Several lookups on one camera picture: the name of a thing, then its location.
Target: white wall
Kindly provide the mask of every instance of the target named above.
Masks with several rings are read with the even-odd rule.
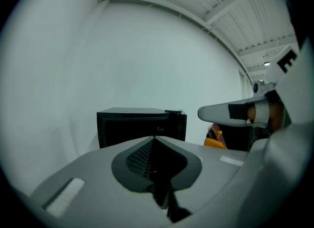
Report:
[[[97,3],[22,0],[1,36],[1,165],[26,194],[77,157],[61,78],[73,39]]]
[[[97,111],[180,108],[186,140],[202,145],[198,108],[241,98],[237,63],[194,23],[107,4],[23,0],[1,36],[1,166],[26,194],[98,148]]]
[[[203,145],[199,107],[240,100],[238,64],[212,37],[158,7],[111,2],[75,49],[67,71],[70,126],[80,154],[97,149],[96,112],[183,109],[186,141]]]

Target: white ceiling panel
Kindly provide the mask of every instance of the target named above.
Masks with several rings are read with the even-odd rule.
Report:
[[[166,6],[214,34],[251,80],[264,76],[264,62],[285,46],[298,51],[286,0],[142,0]]]

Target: mesh grille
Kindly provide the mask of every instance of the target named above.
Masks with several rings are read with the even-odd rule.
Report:
[[[149,171],[152,162],[150,161],[150,152],[153,146],[153,141],[149,142],[132,155],[128,156],[126,163],[127,167],[134,173],[149,178]]]

